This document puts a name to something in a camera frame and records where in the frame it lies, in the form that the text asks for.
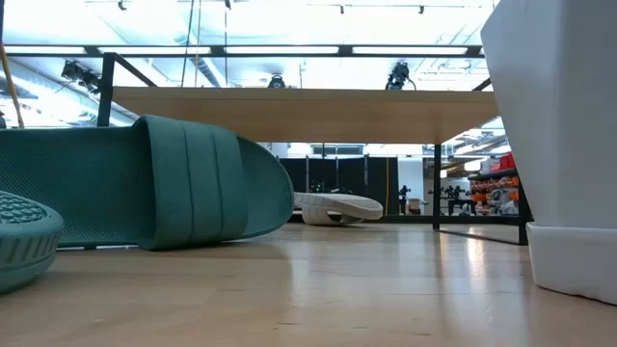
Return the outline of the light grey slide sandal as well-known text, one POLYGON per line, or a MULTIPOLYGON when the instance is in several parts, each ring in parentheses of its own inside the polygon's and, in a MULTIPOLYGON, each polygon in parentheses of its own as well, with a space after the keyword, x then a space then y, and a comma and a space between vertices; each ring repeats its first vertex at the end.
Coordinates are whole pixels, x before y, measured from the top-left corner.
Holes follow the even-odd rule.
POLYGON ((384 215, 378 201, 347 194, 296 192, 294 205, 301 209, 304 223, 313 226, 352 225, 384 215))

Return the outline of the green rubber slide sandal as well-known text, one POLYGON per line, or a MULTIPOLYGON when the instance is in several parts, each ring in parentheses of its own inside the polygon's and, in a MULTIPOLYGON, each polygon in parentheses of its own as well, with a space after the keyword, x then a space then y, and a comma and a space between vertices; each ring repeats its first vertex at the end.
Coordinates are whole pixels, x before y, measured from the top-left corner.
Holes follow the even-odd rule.
POLYGON ((290 178, 264 147, 154 116, 128 127, 1 130, 0 190, 56 210, 69 247, 253 238, 283 226, 294 207, 290 178))
POLYGON ((0 191, 0 295, 32 283, 50 267, 64 228, 49 206, 0 191))

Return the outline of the black partition screen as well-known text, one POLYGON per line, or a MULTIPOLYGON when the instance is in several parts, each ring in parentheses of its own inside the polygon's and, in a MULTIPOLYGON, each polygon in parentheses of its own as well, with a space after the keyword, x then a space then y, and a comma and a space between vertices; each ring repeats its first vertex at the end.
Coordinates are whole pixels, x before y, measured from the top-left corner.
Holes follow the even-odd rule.
POLYGON ((371 198, 386 215, 399 214, 396 158, 285 158, 280 162, 302 193, 342 193, 371 198))

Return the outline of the storage rack with bins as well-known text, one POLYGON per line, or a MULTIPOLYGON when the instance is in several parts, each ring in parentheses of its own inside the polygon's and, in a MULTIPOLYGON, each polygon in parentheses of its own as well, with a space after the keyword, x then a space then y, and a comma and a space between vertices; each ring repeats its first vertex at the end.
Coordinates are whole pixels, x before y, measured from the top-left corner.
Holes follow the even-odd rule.
POLYGON ((483 161, 480 174, 469 179, 469 187, 474 214, 519 215, 521 181, 511 152, 483 161))

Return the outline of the white hexagonal plant pot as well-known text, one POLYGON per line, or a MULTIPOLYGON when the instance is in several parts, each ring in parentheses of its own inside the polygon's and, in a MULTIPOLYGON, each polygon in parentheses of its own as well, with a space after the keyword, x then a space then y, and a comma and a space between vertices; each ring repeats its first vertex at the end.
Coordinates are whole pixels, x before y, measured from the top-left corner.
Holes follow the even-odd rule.
POLYGON ((617 0, 499 0, 481 39, 534 281, 617 306, 617 0))

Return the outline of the wooden shelf with black frame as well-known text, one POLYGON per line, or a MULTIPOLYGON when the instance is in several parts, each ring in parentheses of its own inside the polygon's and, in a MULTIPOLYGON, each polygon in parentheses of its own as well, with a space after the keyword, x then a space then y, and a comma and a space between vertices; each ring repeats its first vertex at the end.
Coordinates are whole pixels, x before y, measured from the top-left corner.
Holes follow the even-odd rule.
POLYGON ((112 103, 137 115, 223 126, 256 142, 432 144, 434 161, 454 136, 498 114, 471 92, 158 87, 117 53, 102 56, 97 123, 112 103))

